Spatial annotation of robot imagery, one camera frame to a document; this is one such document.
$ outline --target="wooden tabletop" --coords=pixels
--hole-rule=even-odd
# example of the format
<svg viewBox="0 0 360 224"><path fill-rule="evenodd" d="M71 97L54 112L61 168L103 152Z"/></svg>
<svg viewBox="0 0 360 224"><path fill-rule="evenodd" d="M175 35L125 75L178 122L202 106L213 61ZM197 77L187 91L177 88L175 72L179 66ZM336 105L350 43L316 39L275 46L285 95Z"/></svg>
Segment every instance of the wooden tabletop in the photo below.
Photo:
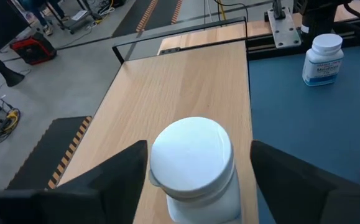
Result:
<svg viewBox="0 0 360 224"><path fill-rule="evenodd" d="M240 41L124 62L60 184L140 139L148 140L150 149L174 121L202 116L227 130L235 151L244 221L258 223L256 181L249 160L252 128L246 59L246 46ZM172 223L164 192L148 178L134 223Z"/></svg>
<svg viewBox="0 0 360 224"><path fill-rule="evenodd" d="M360 1L353 1L350 7L360 12ZM349 13L344 6L338 6L335 21L347 21L354 19L356 16ZM293 21L296 27L300 27L302 23L302 15L293 14ZM244 33L244 24L235 24L226 27L217 27L190 34L178 35L163 39L158 54L161 50L172 49L175 47L192 47L212 42L220 42L223 40L237 39ZM253 21L247 23L247 36L254 37L257 35L271 34L271 26L269 22Z"/></svg>

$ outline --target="black floor mat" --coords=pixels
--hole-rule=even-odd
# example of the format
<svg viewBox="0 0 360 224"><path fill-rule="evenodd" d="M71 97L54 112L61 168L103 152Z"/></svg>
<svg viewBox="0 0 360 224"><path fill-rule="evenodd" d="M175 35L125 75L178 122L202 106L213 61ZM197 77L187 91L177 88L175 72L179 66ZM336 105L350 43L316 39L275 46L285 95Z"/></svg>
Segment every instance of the black floor mat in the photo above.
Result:
<svg viewBox="0 0 360 224"><path fill-rule="evenodd" d="M181 3L182 0L136 0L112 36L171 25L177 20Z"/></svg>
<svg viewBox="0 0 360 224"><path fill-rule="evenodd" d="M90 121L90 116L53 120L7 189L55 188Z"/></svg>

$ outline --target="white plastic jar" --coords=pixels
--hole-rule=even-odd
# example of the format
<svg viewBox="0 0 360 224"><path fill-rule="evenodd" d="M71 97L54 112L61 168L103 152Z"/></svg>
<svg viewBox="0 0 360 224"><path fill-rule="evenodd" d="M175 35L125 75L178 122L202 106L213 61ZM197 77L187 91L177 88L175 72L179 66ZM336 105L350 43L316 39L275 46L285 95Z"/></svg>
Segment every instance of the white plastic jar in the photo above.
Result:
<svg viewBox="0 0 360 224"><path fill-rule="evenodd" d="M166 192L176 223L241 221L233 147L213 120L185 118L165 128L152 145L149 180Z"/></svg>
<svg viewBox="0 0 360 224"><path fill-rule="evenodd" d="M303 80L308 86L333 83L339 73L344 53L343 39L336 34L322 34L314 38L312 48L307 51Z"/></svg>

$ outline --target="yellow cable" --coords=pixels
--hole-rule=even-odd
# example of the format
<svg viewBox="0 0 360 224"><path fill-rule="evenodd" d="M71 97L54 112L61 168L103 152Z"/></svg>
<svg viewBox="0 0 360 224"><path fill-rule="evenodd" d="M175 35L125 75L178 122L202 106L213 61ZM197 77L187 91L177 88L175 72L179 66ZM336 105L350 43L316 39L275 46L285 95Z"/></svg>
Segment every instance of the yellow cable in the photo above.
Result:
<svg viewBox="0 0 360 224"><path fill-rule="evenodd" d="M18 111L14 110L13 112L9 113L7 115L7 118L8 119L14 119L14 121L11 122L11 124L8 127L4 128L3 131L8 131L11 128L15 128L17 126L17 123L18 123Z"/></svg>
<svg viewBox="0 0 360 224"><path fill-rule="evenodd" d="M221 8L221 14L223 15L224 20L226 20L227 18L225 18L224 7L223 7L223 5L221 4L221 0L218 0L218 2L219 2L219 6L220 6L220 8Z"/></svg>

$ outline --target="jar lid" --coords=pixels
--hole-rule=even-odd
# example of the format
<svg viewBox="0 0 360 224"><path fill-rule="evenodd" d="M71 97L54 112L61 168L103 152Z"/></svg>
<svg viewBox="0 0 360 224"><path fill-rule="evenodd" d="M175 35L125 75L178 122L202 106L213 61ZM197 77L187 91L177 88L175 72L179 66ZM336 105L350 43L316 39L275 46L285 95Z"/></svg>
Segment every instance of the jar lid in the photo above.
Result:
<svg viewBox="0 0 360 224"><path fill-rule="evenodd" d="M342 43L343 38L337 34L321 34L314 38L312 47L319 52L330 52L339 50Z"/></svg>
<svg viewBox="0 0 360 224"><path fill-rule="evenodd" d="M233 150L227 132L201 117L178 120L157 137L150 154L150 176L172 197L197 197L232 175Z"/></svg>

